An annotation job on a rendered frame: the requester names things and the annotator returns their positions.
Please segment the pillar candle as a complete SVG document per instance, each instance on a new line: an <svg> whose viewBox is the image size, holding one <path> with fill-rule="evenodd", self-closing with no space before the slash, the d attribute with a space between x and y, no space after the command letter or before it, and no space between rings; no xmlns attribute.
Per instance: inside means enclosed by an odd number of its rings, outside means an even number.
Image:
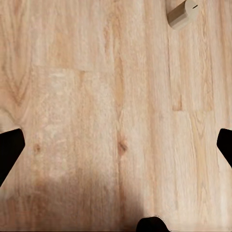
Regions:
<svg viewBox="0 0 232 232"><path fill-rule="evenodd" d="M199 8L194 0L185 0L170 13L168 13L168 24L174 30L180 30L186 25L194 22L199 16Z"/></svg>

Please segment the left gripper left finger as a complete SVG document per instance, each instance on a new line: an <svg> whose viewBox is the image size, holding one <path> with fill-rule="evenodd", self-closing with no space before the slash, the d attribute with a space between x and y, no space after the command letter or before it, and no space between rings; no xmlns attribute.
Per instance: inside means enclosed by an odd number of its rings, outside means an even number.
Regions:
<svg viewBox="0 0 232 232"><path fill-rule="evenodd" d="M0 134L0 187L25 147L21 129Z"/></svg>

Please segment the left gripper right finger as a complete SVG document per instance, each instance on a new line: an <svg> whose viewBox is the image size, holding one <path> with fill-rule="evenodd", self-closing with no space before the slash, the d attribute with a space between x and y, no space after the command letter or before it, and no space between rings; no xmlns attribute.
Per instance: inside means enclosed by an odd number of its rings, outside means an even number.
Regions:
<svg viewBox="0 0 232 232"><path fill-rule="evenodd" d="M217 138L217 147L232 167L232 131L221 128Z"/></svg>

